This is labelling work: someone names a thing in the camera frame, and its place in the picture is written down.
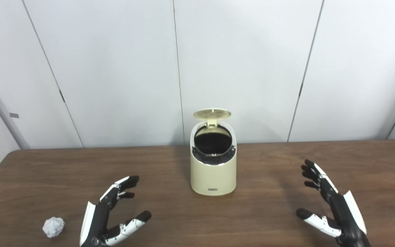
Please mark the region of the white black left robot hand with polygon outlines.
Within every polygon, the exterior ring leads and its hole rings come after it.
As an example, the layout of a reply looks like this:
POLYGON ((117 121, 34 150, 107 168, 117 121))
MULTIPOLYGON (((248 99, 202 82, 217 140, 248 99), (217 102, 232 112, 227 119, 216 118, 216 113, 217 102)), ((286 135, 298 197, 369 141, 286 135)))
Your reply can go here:
POLYGON ((139 179, 138 175, 122 178, 106 190, 97 204, 90 201, 87 203, 80 234, 80 247, 115 246, 130 237, 152 218, 152 213, 146 210, 124 223, 108 228, 111 211, 119 200, 135 197, 134 193, 126 190, 136 187, 139 179))

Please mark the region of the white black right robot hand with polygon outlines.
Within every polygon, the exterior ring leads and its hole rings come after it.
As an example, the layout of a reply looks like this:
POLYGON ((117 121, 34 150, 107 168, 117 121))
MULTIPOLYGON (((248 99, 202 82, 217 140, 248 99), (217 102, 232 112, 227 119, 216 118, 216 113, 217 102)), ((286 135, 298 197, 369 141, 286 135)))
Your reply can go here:
POLYGON ((308 178, 306 187, 320 192, 330 206, 333 218, 298 208, 296 215, 322 233, 333 237, 340 247, 370 247, 367 229, 351 191, 341 194, 324 170, 306 159, 301 166, 302 176, 308 178))

